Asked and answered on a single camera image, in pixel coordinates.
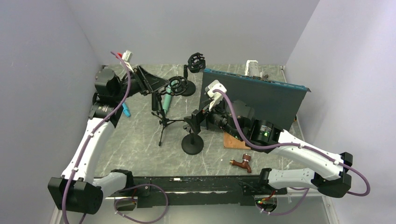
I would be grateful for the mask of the black shock mount desk stand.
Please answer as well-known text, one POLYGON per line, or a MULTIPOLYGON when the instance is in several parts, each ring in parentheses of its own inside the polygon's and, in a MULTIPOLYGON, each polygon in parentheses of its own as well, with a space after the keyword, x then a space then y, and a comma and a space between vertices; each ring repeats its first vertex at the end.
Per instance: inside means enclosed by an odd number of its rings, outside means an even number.
POLYGON ((202 53, 194 53, 192 54, 187 64, 184 65, 184 87, 185 91, 182 93, 182 96, 189 97, 192 96, 196 92, 196 85, 193 81, 189 79, 189 75, 197 74, 202 72, 206 68, 206 60, 202 53))

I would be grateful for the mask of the black tripod shock mount stand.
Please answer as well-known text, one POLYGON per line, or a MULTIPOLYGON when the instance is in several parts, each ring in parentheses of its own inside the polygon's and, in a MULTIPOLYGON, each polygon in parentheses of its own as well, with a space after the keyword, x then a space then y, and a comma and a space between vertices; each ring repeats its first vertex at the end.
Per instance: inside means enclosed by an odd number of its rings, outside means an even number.
MULTIPOLYGON (((184 87, 184 84, 183 84, 184 77, 175 76, 175 77, 170 78, 169 81, 170 81, 170 83, 166 87, 170 87, 171 88, 171 96, 172 96, 172 98, 174 96, 180 96, 185 91, 185 87, 184 87)), ((158 93, 158 101, 159 101, 160 108, 156 112, 154 112, 154 111, 151 112, 151 114, 153 116, 159 118, 159 125, 162 126, 162 130, 161 130, 158 146, 162 145, 163 132, 164 132, 165 128, 167 128, 169 125, 171 125, 171 124, 173 124, 175 122, 183 121, 182 119, 170 119, 170 118, 167 117, 168 112, 170 111, 170 107, 169 107, 169 111, 167 112, 167 114, 164 113, 164 109, 163 109, 162 103, 163 103, 163 100, 164 100, 164 95, 166 94, 166 87, 156 91, 158 93)))

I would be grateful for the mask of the blue microphone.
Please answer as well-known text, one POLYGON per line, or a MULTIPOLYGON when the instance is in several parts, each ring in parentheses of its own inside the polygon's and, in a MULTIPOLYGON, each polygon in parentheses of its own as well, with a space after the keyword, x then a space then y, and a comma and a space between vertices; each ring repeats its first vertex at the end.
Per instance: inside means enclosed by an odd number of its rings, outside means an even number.
POLYGON ((127 104, 125 102, 122 104, 122 108, 123 108, 123 113, 125 114, 125 116, 130 118, 131 113, 130 113, 129 107, 127 106, 127 104))

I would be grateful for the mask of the silver head black microphone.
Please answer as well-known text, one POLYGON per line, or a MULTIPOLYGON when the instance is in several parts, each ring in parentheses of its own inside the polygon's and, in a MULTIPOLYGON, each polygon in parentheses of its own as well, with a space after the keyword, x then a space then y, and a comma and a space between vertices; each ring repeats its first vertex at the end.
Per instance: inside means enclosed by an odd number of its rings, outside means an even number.
POLYGON ((154 92, 151 94, 151 110, 156 112, 159 108, 158 93, 154 92))

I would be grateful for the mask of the mint green microphone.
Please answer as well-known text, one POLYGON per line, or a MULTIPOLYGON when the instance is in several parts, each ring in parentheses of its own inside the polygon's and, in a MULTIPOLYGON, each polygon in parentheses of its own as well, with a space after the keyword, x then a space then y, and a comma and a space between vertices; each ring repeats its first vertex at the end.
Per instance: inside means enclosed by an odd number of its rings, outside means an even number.
POLYGON ((164 100, 163 100, 163 103, 162 103, 162 106, 163 106, 165 114, 167 114, 167 112, 169 111, 171 99, 172 99, 171 88, 170 87, 166 87, 166 94, 164 95, 164 100))

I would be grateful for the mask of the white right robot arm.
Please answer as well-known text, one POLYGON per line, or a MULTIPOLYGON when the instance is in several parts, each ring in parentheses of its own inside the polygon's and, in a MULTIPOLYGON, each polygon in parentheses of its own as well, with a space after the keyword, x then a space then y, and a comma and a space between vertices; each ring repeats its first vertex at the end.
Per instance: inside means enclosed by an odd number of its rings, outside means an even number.
POLYGON ((232 106, 225 101, 209 110, 205 105, 184 117, 192 138, 198 138, 201 123, 215 126, 235 139, 242 141, 237 126, 247 138, 245 145, 257 152, 276 154, 300 162, 302 169, 278 170, 263 168, 256 187, 264 194, 283 188, 316 189, 325 196, 341 198, 351 188, 352 178, 347 173, 353 156, 347 152, 333 154, 310 145, 287 130, 267 121, 255 118, 255 110, 236 100, 232 106))

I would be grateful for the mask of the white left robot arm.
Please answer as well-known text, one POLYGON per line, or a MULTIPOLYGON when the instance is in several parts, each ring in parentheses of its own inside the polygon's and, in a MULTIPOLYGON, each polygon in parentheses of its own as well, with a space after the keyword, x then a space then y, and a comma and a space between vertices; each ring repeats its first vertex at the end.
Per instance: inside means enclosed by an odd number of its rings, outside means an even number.
POLYGON ((99 180, 94 172, 105 144, 115 130, 126 98, 140 93, 150 95, 166 87, 170 81, 147 72, 140 65, 123 77, 112 69, 95 75, 95 93, 84 136, 67 168, 60 177, 52 177, 48 190, 59 210, 95 214, 104 198, 119 192, 130 195, 134 190, 131 171, 112 170, 99 180))

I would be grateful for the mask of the black clip desk stand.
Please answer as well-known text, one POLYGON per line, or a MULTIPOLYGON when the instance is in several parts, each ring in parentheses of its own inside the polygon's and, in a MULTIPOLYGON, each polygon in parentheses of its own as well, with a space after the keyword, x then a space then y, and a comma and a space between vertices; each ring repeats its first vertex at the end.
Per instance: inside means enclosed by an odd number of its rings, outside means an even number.
POLYGON ((188 125, 186 129, 189 127, 189 133, 183 137, 181 147, 182 150, 188 155, 197 155, 199 154, 204 147, 204 141, 199 136, 199 134, 195 134, 191 128, 192 125, 188 125))

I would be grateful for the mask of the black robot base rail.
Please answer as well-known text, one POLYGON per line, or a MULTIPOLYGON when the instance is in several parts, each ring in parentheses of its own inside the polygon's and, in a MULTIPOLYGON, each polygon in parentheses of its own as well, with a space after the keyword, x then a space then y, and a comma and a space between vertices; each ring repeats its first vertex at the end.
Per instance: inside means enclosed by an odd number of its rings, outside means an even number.
POLYGON ((115 197, 131 197, 138 208, 169 206, 238 204, 254 206, 254 199, 286 195, 287 189, 273 190, 259 184, 258 175, 219 176, 136 176, 137 190, 117 191, 115 197))

